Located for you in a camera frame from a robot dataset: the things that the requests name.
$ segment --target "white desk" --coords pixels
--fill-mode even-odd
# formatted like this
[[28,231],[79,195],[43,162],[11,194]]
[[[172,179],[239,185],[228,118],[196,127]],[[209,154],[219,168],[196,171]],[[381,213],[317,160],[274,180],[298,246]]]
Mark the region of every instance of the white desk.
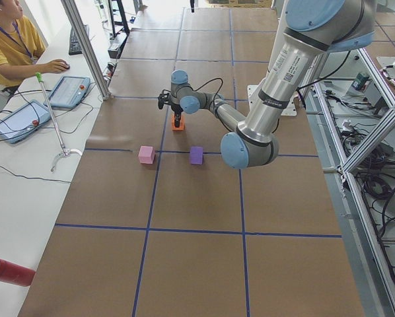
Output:
[[[83,22],[90,26],[91,43],[100,68],[104,70],[110,60],[107,53],[109,41],[100,24],[93,23],[93,16],[90,18],[91,21]],[[61,29],[39,62],[62,58],[71,65],[70,70],[63,75],[89,76],[94,82],[83,55],[68,55],[70,29],[70,26]],[[54,87],[60,77],[61,75],[56,74],[42,76],[47,89]],[[26,79],[19,91],[36,89],[40,89],[40,86],[33,77]],[[26,93],[23,96],[27,100],[44,100],[39,92]],[[85,141],[102,102],[97,87],[91,90],[84,102],[90,106],[80,104],[71,112],[57,118],[61,130],[73,131],[92,107],[91,113],[81,122],[75,133],[62,134],[68,148],[81,151],[85,148]],[[10,100],[5,109],[16,110],[25,103],[18,95]],[[56,116],[62,113],[55,111]],[[80,156],[71,155],[60,159],[57,170],[52,173],[52,160],[61,152],[61,147],[52,122],[49,121],[45,127],[51,129],[41,129],[16,145],[0,142],[0,165],[15,174],[71,181]],[[14,177],[0,168],[0,258],[32,269],[37,268],[68,188],[69,184]],[[16,316],[27,292],[28,287],[0,282],[0,317]]]

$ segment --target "yellow shirt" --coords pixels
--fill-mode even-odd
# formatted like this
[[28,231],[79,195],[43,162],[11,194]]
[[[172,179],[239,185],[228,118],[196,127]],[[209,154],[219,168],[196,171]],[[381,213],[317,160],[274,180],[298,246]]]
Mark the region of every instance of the yellow shirt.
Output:
[[[16,31],[9,33],[9,35],[17,44],[0,31],[0,65],[6,63],[10,65],[32,65],[32,60],[28,56],[24,45],[26,45],[28,51],[36,58],[39,58],[45,51],[45,45],[31,21],[23,16],[20,20],[16,20],[16,22],[22,41]],[[22,80],[10,81],[0,74],[1,85],[12,87],[18,86],[21,83]]]

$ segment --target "tablet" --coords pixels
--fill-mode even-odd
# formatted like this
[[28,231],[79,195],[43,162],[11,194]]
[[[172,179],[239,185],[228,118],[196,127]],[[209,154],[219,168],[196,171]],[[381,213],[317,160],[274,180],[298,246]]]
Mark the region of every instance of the tablet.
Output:
[[62,76],[48,96],[52,108],[73,109],[84,98],[90,78]]
[[37,131],[50,119],[48,108],[37,100],[31,100],[0,120],[0,137],[9,143],[17,143]]

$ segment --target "blue joint cap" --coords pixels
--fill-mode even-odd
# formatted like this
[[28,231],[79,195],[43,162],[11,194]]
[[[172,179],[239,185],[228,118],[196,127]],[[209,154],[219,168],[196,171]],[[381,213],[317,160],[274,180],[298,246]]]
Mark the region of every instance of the blue joint cap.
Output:
[[315,30],[335,17],[345,0],[290,0],[285,14],[286,21],[294,31]]
[[344,52],[344,51],[351,51],[356,50],[357,48],[364,48],[368,46],[374,39],[374,32],[359,36],[357,38],[352,38],[350,40],[338,42],[332,44],[329,48],[327,53],[334,53],[334,52]]
[[187,73],[181,69],[173,71],[171,74],[171,83],[175,85],[186,84],[189,81]]
[[249,165],[249,152],[243,140],[235,132],[227,133],[221,140],[221,155],[225,164],[235,168]]
[[199,99],[195,96],[184,96],[180,100],[180,107],[187,114],[194,114],[200,109]]

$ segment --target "pink cube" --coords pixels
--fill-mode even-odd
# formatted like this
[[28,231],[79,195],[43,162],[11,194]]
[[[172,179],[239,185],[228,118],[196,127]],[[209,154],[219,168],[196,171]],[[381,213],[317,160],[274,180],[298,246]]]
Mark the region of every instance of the pink cube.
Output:
[[142,164],[153,164],[155,158],[155,149],[153,147],[146,147],[142,145],[139,151],[139,161]]

